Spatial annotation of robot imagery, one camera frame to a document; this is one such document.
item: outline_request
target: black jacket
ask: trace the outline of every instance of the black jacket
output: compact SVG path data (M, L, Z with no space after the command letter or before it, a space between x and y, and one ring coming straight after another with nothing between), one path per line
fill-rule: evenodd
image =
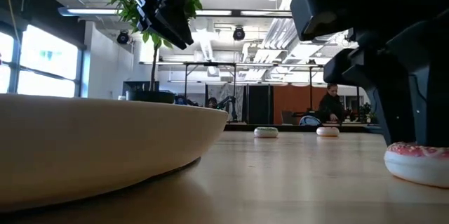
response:
M335 114L339 121L344 121L343 118L343 105L340 102L339 95L332 97L329 93L325 94L321 99L320 106L318 108L319 119L324 123L330 121L330 115Z

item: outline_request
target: plant stem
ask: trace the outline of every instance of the plant stem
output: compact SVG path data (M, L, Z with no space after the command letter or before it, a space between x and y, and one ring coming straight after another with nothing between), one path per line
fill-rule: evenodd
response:
M154 49L154 54L153 54L153 64L152 64L152 79L149 84L150 91L154 91L154 87L155 87L154 82L156 81L156 79L154 77L155 73L156 73L156 57L157 57L157 50L158 50L158 48L156 47L156 44L153 46L153 49Z

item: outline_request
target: donut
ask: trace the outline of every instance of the donut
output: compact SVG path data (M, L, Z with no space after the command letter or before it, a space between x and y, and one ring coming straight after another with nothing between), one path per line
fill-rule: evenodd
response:
M254 136L258 138L276 138L278 129L272 127L258 127L254 130Z
M325 137L337 137L340 134L340 131L335 127L319 127L316 130L316 134Z
M393 143L387 148L384 160L388 171L396 177L449 188L449 147Z

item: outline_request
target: table surface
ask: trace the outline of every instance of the table surface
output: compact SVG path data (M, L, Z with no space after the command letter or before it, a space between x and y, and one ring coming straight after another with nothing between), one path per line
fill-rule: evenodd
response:
M0 223L449 223L449 190L391 176L385 149L374 134L224 132L182 172Z

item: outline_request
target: pink frosting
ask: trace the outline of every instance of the pink frosting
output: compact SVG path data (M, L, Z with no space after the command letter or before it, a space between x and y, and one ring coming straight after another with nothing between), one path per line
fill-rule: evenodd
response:
M425 147L415 143L393 143L387 151L408 157L449 158L449 147Z

